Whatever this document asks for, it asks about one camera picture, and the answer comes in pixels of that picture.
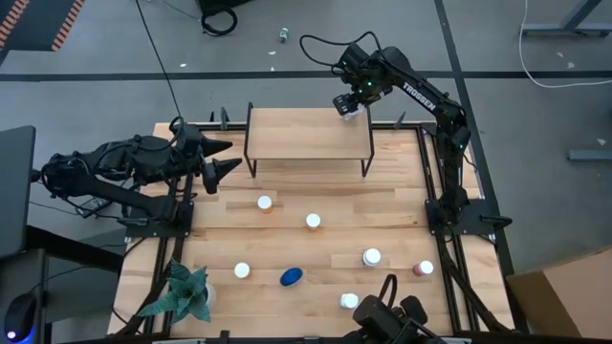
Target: green plant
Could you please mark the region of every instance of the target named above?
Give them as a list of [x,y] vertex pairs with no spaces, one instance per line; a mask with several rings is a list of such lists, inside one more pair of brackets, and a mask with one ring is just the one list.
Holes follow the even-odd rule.
[[170,291],[159,300],[146,305],[138,316],[150,316],[161,312],[176,312],[172,323],[183,320],[189,313],[199,320],[210,322],[207,298],[206,268],[191,273],[176,262],[170,262]]

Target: wooden tabletop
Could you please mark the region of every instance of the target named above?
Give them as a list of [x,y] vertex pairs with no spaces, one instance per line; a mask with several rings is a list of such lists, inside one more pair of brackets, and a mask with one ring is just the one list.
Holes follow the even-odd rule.
[[336,109],[254,108],[247,154],[253,160],[368,159],[368,117],[346,121]]
[[[155,135],[170,138],[167,124],[158,124]],[[216,159],[242,155],[244,133],[206,135],[234,143]],[[354,173],[358,161],[314,165],[261,161],[257,179],[251,178],[243,163],[222,180],[216,195],[207,195],[195,183],[194,192],[199,196],[183,263],[190,269],[208,267],[217,302],[211,323],[189,315],[172,326],[172,336],[217,337],[221,330],[230,330],[235,337],[343,336],[359,326],[351,311],[339,307],[340,295],[353,292],[360,299],[378,295],[387,273],[398,276],[398,302],[410,294],[418,296],[429,316],[426,325],[439,335],[450,334],[437,247],[427,228],[426,185],[416,135],[408,130],[375,131],[374,142],[377,154],[366,179]],[[427,149],[433,157],[430,139]],[[435,170],[434,177],[440,192]],[[463,183],[472,198],[480,195],[469,166]],[[143,190],[149,195],[166,191],[162,183]],[[262,195],[273,199],[270,214],[257,208],[256,200]],[[321,228],[316,231],[305,227],[311,212],[321,216]],[[123,317],[133,314],[149,291],[158,240],[145,240],[125,259],[115,302]],[[364,268],[361,255],[371,247],[382,253],[382,262]],[[511,327],[493,246],[481,238],[464,236],[463,247],[473,288],[497,318]],[[411,269],[423,260],[434,264],[434,273],[417,277]],[[251,265],[249,278],[233,276],[238,262]],[[294,287],[281,287],[280,275],[293,267],[304,269],[304,277]],[[462,327],[467,329],[463,297],[455,290]],[[156,329],[160,323],[158,316]],[[109,333],[121,327],[113,316]]]

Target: gray floor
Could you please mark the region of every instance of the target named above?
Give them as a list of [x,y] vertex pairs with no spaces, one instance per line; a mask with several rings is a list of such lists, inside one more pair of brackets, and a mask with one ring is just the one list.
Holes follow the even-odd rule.
[[[198,12],[192,0],[168,1]],[[577,2],[531,0],[528,22],[556,22]],[[444,3],[464,71],[521,70],[517,33],[522,1]],[[301,54],[300,35],[349,40],[367,30],[376,32],[383,45],[402,49],[417,70],[450,70],[431,1],[256,0],[237,9],[238,29],[219,38],[201,35],[197,21],[161,0],[142,1],[142,9],[169,72],[320,70]],[[607,1],[587,21],[611,18],[612,1]],[[291,35],[284,45],[275,40],[282,27],[288,27]],[[328,61],[341,53],[317,43],[308,49]],[[528,37],[524,53],[533,70],[612,70],[612,37]],[[133,0],[87,0],[60,52],[10,52],[0,74],[160,70]],[[457,98],[452,79],[431,81]],[[584,80],[543,80],[550,84],[573,81]],[[210,111],[221,106],[232,120],[244,119],[248,101],[268,107],[330,106],[332,97],[346,92],[339,80],[330,78],[177,80],[172,84],[184,116],[198,121],[207,120]],[[516,270],[534,269],[612,244],[608,225],[612,166],[565,159],[569,148],[612,145],[612,85],[547,90],[527,79],[469,79],[467,84],[501,210],[514,219],[508,237]],[[35,166],[55,152],[87,151],[108,140],[149,133],[155,122],[176,115],[163,81],[3,82],[0,104],[9,118],[0,123],[0,129],[36,126]],[[399,92],[373,107],[375,119],[395,119],[403,111],[406,119],[432,119]],[[609,143],[601,146],[598,139]],[[49,199],[39,185],[33,187],[32,200],[70,210]],[[31,207],[29,221],[77,239],[119,228],[112,221],[83,221],[36,206]],[[112,286],[116,280],[107,283]],[[107,292],[99,298],[105,297],[110,305],[113,296]],[[57,327],[55,340],[100,337],[108,318],[108,309],[99,308],[88,317],[65,321]]]

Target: blue object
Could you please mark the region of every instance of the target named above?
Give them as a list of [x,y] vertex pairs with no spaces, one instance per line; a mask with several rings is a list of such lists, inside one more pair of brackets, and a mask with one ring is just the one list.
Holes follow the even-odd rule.
[[297,283],[300,278],[302,278],[302,269],[300,268],[291,268],[285,271],[282,276],[280,276],[280,284],[283,287],[289,287]]

